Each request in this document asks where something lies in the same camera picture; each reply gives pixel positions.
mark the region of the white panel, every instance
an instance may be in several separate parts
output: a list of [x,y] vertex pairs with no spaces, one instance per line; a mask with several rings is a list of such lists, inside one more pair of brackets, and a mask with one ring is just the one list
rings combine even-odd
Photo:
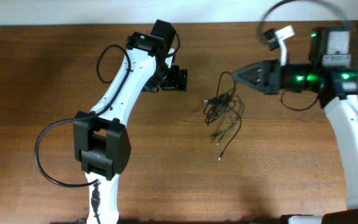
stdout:
[[328,34],[327,54],[348,54],[351,33],[349,31],[335,31]]
[[347,209],[358,209],[358,97],[338,97],[324,108],[335,132],[342,165],[345,171]]
[[[279,0],[0,0],[0,25],[258,21]],[[358,20],[358,0],[327,0]],[[274,21],[335,20],[321,6],[295,2]]]
[[321,224],[323,217],[294,216],[288,220],[289,224]]

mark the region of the white robotic arm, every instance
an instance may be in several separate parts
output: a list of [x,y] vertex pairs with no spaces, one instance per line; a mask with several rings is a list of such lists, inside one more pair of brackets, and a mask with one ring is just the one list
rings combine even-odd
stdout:
[[[120,123],[127,125],[128,117],[131,113],[137,97],[145,86],[149,78],[155,73],[157,68],[157,61],[155,57],[151,57],[148,52],[140,49],[127,50],[127,54],[131,60],[131,72],[122,87],[118,97],[111,105],[111,110],[107,110],[99,117],[108,121],[113,119],[119,119]],[[168,68],[171,67],[172,58],[165,59],[165,63]],[[124,79],[128,68],[127,60],[124,58],[122,65],[111,83],[109,89],[100,99],[100,101],[92,107],[92,111],[99,112],[103,110],[111,101],[114,93],[117,91],[118,86]],[[96,179],[99,180],[98,192],[99,192],[99,206],[97,214],[99,215],[100,223],[117,223],[119,218],[119,212],[117,209],[117,190],[119,174],[114,175],[112,180],[106,180],[105,176],[96,174],[94,172],[86,173],[88,182],[92,182]],[[94,211],[92,210],[92,193],[94,187],[89,186],[89,216],[87,224],[98,224]]]
[[[357,95],[335,97],[324,108],[335,132],[345,171],[348,210],[358,209],[358,100]],[[293,216],[288,224],[320,224],[322,216]]]

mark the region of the white wall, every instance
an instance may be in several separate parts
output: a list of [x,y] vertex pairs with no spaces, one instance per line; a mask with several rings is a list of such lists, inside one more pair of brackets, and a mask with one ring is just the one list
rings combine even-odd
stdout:
[[[279,0],[0,0],[0,25],[257,21]],[[358,0],[326,0],[358,20]],[[283,6],[275,21],[335,20],[309,2]]]

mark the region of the black cable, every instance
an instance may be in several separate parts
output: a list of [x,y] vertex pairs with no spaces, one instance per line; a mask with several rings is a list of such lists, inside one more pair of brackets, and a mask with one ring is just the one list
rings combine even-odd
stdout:
[[180,38],[179,38],[179,34],[176,32],[175,35],[176,35],[176,37],[177,37],[178,47],[177,47],[172,53],[168,54],[168,55],[167,55],[167,58],[168,58],[168,57],[172,57],[172,56],[174,56],[175,54],[177,54],[177,52],[178,52],[178,50],[179,50],[179,48],[180,48]]
[[99,58],[98,58],[98,61],[96,62],[96,74],[98,75],[99,80],[100,80],[101,82],[103,82],[103,83],[106,83],[106,84],[111,83],[112,80],[111,80],[111,81],[104,81],[103,78],[102,78],[102,76],[100,75],[99,67],[100,67],[100,63],[101,63],[101,61],[102,61],[104,55],[107,53],[107,51],[108,51],[110,48],[113,48],[113,47],[118,47],[118,48],[121,48],[121,50],[125,51],[125,49],[123,49],[120,45],[117,45],[117,44],[109,45],[109,46],[107,46],[107,47],[102,51],[102,53],[100,54],[100,56],[99,56]]
[[[242,120],[241,120],[242,114],[244,113],[244,108],[245,108],[245,106],[244,106],[243,102],[241,101],[241,99],[239,98],[239,96],[236,95],[236,82],[234,80],[233,80],[233,88],[231,88],[229,91],[227,91],[225,93],[219,94],[222,77],[225,74],[231,75],[231,73],[229,73],[229,72],[221,73],[221,75],[219,77],[219,81],[218,81],[218,89],[216,90],[216,96],[213,99],[210,99],[206,102],[206,106],[203,111],[203,113],[206,115],[205,123],[207,125],[213,123],[214,121],[216,121],[222,115],[226,114],[229,111],[232,111],[237,116],[237,119],[235,121],[232,121],[232,124],[230,125],[230,127],[210,136],[211,138],[214,139],[216,136],[219,136],[220,134],[222,134],[222,136],[219,138],[219,141],[217,144],[220,143],[220,141],[227,134],[227,132],[229,132],[237,124],[238,121],[240,122],[240,125],[239,125],[236,133],[232,136],[232,138],[229,140],[229,142],[226,144],[226,146],[222,150],[222,152],[219,156],[219,160],[222,159],[225,150],[230,145],[232,140],[237,136],[237,133],[240,131],[241,126],[242,126]],[[237,112],[235,110],[237,102],[240,105],[239,112]]]
[[60,182],[58,180],[53,179],[52,177],[50,177],[42,168],[41,163],[40,163],[40,159],[39,159],[39,147],[40,147],[40,143],[42,140],[42,137],[46,134],[46,132],[48,132],[49,130],[51,130],[52,128],[58,126],[59,124],[65,124],[65,123],[69,123],[69,122],[74,122],[74,121],[83,121],[83,120],[87,120],[87,119],[93,119],[93,118],[97,118],[99,115],[103,114],[104,112],[106,112],[108,109],[110,109],[111,105],[114,103],[114,101],[116,100],[116,98],[118,97],[119,92],[121,91],[122,87],[124,86],[126,80],[128,79],[128,76],[131,72],[131,60],[128,56],[128,53],[125,51],[124,48],[122,48],[120,45],[116,45],[116,44],[112,44],[106,47],[106,49],[102,52],[98,62],[100,62],[100,60],[102,59],[103,55],[107,52],[108,49],[112,48],[112,47],[117,47],[119,48],[122,52],[124,52],[124,55],[127,59],[128,62],[128,69],[127,72],[124,76],[124,78],[122,79],[122,82],[120,83],[120,85],[118,86],[117,91],[115,92],[114,96],[112,97],[112,99],[110,100],[110,102],[106,105],[106,107],[101,110],[98,113],[95,113],[94,111],[91,112],[91,114],[93,114],[92,116],[89,116],[87,118],[68,118],[68,119],[63,119],[60,121],[56,121],[52,124],[50,124],[49,126],[47,126],[38,136],[37,141],[35,142],[35,147],[34,147],[34,157],[35,157],[35,164],[37,165],[38,170],[40,171],[40,173],[43,175],[43,177],[45,177],[47,180],[51,181],[52,183],[61,186],[61,187],[87,187],[90,185],[93,185],[95,183],[97,183],[97,179],[90,182],[90,183],[85,183],[85,184],[66,184],[63,182]]
[[93,185],[94,189],[92,191],[91,205],[92,205],[92,209],[93,209],[93,213],[94,213],[94,217],[96,218],[96,221],[98,222],[98,224],[101,224],[100,219],[99,219],[100,214],[98,214],[98,208],[100,205],[99,184],[100,183],[97,182]]
[[302,108],[302,109],[292,108],[292,107],[290,107],[290,106],[288,106],[288,105],[286,105],[286,104],[284,103],[284,94],[285,94],[286,92],[288,92],[288,91],[290,91],[290,90],[284,90],[284,91],[283,91],[283,93],[281,94],[281,97],[280,97],[280,102],[281,102],[281,104],[282,104],[285,108],[287,108],[287,109],[289,109],[289,110],[292,110],[292,111],[306,111],[306,110],[312,108],[312,107],[318,102],[318,100],[319,100],[319,94],[317,94],[317,97],[316,97],[316,99],[314,100],[314,102],[312,102],[312,104],[310,104],[308,107]]
[[351,21],[348,20],[347,16],[345,15],[345,13],[342,10],[340,10],[340,8],[338,8],[334,4],[331,4],[330,2],[325,2],[325,1],[320,1],[320,0],[283,0],[283,1],[276,3],[273,7],[271,7],[262,16],[262,19],[258,24],[257,37],[258,37],[259,41],[263,44],[268,44],[266,38],[264,37],[264,32],[263,32],[263,28],[266,23],[267,16],[272,11],[274,11],[276,8],[278,8],[284,4],[295,2],[295,1],[313,2],[313,3],[320,4],[320,5],[324,6],[325,8],[327,8],[331,12],[333,12],[336,16],[338,16],[341,19],[342,25],[344,27],[347,27],[350,30],[351,35],[352,35],[351,45],[352,45],[352,51],[353,51],[351,60],[352,60],[353,70],[355,71],[356,76],[357,76],[357,83],[358,83],[358,40],[357,40],[356,27]]

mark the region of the wire bundle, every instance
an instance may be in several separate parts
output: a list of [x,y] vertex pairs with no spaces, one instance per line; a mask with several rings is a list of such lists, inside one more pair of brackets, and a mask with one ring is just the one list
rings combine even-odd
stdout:
[[[177,37],[177,41],[178,41],[178,47],[176,48],[176,50],[170,54],[167,55],[167,57],[172,57],[172,56],[175,56],[176,53],[178,52],[179,48],[180,48],[180,38],[179,38],[179,35],[176,33],[176,37]],[[126,70],[126,74],[122,80],[122,82],[120,83],[120,85],[118,86],[118,89],[117,91],[115,92],[114,96],[112,97],[112,99],[110,100],[110,102],[106,105],[106,107],[103,108],[103,110],[101,110],[100,112],[96,113],[95,111],[92,111],[90,114],[92,114],[91,116],[87,117],[87,118],[68,118],[68,119],[63,119],[63,120],[60,120],[60,121],[56,121],[50,125],[48,125],[44,130],[41,131],[41,133],[39,134],[38,138],[37,138],[37,141],[35,142],[35,147],[34,147],[34,157],[35,157],[35,164],[38,168],[38,170],[40,171],[40,173],[47,179],[49,180],[50,182],[58,185],[58,186],[61,186],[61,187],[69,187],[69,188],[75,188],[75,187],[88,187],[90,185],[94,185],[95,189],[94,191],[98,193],[98,185],[99,185],[99,182],[98,182],[98,179],[92,181],[92,182],[89,182],[89,183],[84,183],[84,184],[66,184],[66,183],[63,183],[63,182],[60,182],[54,178],[52,178],[51,176],[49,176],[45,171],[44,169],[42,168],[41,166],[41,163],[40,163],[40,159],[39,159],[39,147],[40,147],[40,144],[41,144],[41,140],[43,138],[43,136],[49,131],[51,130],[52,128],[60,125],[60,124],[65,124],[65,123],[70,123],[70,122],[75,122],[75,121],[84,121],[84,120],[88,120],[88,119],[93,119],[93,118],[97,118],[98,116],[102,115],[104,112],[106,112],[108,109],[110,109],[111,105],[114,103],[114,101],[116,100],[116,98],[118,97],[118,94],[120,93],[121,89],[123,88],[126,80],[128,79],[128,76],[131,72],[131,60],[128,56],[128,53],[126,52],[126,50],[121,47],[120,45],[117,45],[117,44],[112,44],[112,45],[109,45],[107,46],[101,53],[101,55],[99,56],[99,59],[98,61],[96,62],[96,74],[99,78],[99,80],[102,82],[102,83],[112,83],[112,80],[110,81],[106,81],[106,80],[103,80],[103,78],[101,77],[100,75],[100,71],[99,71],[99,67],[100,67],[100,63],[104,57],[104,55],[107,53],[107,51],[111,48],[118,48],[120,49],[124,55],[125,55],[125,58],[127,60],[127,64],[128,64],[128,67],[127,67],[127,70]],[[159,87],[157,87],[157,90],[154,91],[152,89],[149,89],[147,88],[146,86],[144,86],[144,89],[146,91],[149,91],[149,92],[152,92],[152,93],[156,93],[159,91]],[[97,222],[100,224],[100,220],[99,220],[99,215],[97,214],[97,207],[94,208],[94,212],[95,212],[95,217],[97,219]]]
[[223,75],[225,74],[230,75],[231,77],[231,73],[222,72],[221,76],[219,77],[216,96],[213,99],[204,101],[206,106],[203,111],[203,113],[206,115],[205,123],[207,125],[210,125],[211,123],[218,120],[221,116],[227,114],[230,111],[232,111],[236,115],[235,119],[231,118],[231,124],[228,128],[220,131],[216,131],[215,133],[209,135],[212,140],[220,136],[218,143],[216,145],[218,145],[223,140],[226,134],[228,134],[234,129],[234,127],[237,125],[238,122],[240,123],[237,131],[234,133],[232,138],[229,140],[229,142],[226,144],[221,154],[219,155],[219,161],[223,158],[223,154],[227,149],[227,147],[229,146],[229,144],[231,143],[231,141],[237,136],[238,132],[240,131],[242,126],[242,115],[244,114],[244,110],[245,110],[245,106],[241,98],[238,95],[236,95],[236,82],[234,80],[233,80],[233,88],[231,88],[225,93],[219,94],[219,87],[221,85],[221,80]]

